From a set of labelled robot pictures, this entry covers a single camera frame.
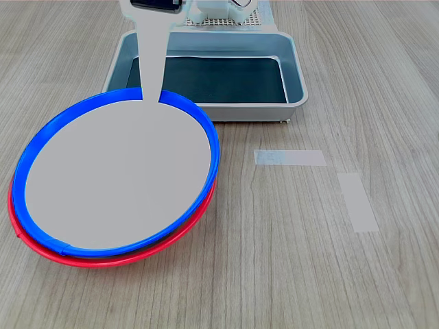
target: white perforated grid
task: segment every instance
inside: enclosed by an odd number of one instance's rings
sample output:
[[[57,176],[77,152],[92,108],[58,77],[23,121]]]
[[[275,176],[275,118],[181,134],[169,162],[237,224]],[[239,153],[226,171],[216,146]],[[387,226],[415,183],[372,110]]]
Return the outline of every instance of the white perforated grid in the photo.
[[[195,24],[193,21],[187,19],[186,26],[212,26],[212,25],[238,25],[238,26],[249,26],[249,25],[260,25],[261,19],[259,18],[259,11],[256,9],[250,14],[248,19],[244,23],[236,23],[231,19],[206,19],[205,21]]]

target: black device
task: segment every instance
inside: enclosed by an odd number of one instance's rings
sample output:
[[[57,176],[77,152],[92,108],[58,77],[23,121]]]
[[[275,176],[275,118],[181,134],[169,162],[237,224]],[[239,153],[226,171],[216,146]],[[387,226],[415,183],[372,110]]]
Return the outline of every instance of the black device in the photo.
[[[166,12],[178,12],[183,0],[131,0],[134,7],[160,10]]]
[[[303,98],[298,74],[294,83],[292,103]],[[132,61],[126,84],[135,87],[141,87],[139,58]],[[271,58],[167,58],[163,89],[195,103],[287,103],[281,69]]]

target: red plastic plate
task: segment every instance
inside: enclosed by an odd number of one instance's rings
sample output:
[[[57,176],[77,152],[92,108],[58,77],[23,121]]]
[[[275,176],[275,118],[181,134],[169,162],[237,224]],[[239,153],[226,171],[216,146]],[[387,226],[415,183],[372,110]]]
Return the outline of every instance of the red plastic plate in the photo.
[[[134,263],[144,258],[153,256],[158,252],[161,252],[162,250],[173,245],[178,240],[180,240],[200,220],[200,218],[206,211],[207,207],[211,203],[213,193],[215,192],[215,188],[216,188],[216,181],[214,181],[213,186],[209,191],[209,194],[201,203],[200,207],[198,207],[198,209],[192,214],[192,216],[171,235],[164,238],[162,241],[153,245],[150,248],[143,249],[139,252],[132,252],[127,255],[111,257],[111,258],[93,259],[93,258],[76,258],[72,256],[61,256],[38,244],[26,231],[24,231],[24,229],[20,225],[19,220],[16,218],[14,205],[12,203],[12,194],[11,194],[12,182],[10,183],[9,193],[8,193],[8,210],[9,210],[9,217],[12,226],[14,227],[14,230],[16,232],[16,235],[21,240],[23,240],[23,242],[28,247],[30,247],[32,250],[34,250],[36,253],[40,254],[41,256],[49,260],[52,260],[54,262],[63,265],[73,266],[73,267],[85,267],[85,268],[116,267],[116,266],[122,266],[130,263]]]

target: stacked plates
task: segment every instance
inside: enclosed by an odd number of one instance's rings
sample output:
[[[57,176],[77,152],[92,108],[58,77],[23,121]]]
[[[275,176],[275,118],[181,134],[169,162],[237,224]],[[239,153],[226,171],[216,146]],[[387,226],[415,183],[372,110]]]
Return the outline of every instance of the stacked plates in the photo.
[[[26,147],[8,194],[16,234],[50,260],[126,265],[181,239],[215,190],[220,144],[193,102],[140,88],[103,93],[52,119]]]

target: masking tape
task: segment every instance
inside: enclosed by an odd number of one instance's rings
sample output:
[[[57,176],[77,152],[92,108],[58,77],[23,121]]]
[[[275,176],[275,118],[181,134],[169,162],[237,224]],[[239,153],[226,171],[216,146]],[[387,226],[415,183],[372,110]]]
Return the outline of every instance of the masking tape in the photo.
[[[378,224],[359,174],[339,173],[337,176],[354,232],[378,232]]]
[[[322,151],[318,150],[264,150],[254,151],[256,165],[313,166],[327,165]]]

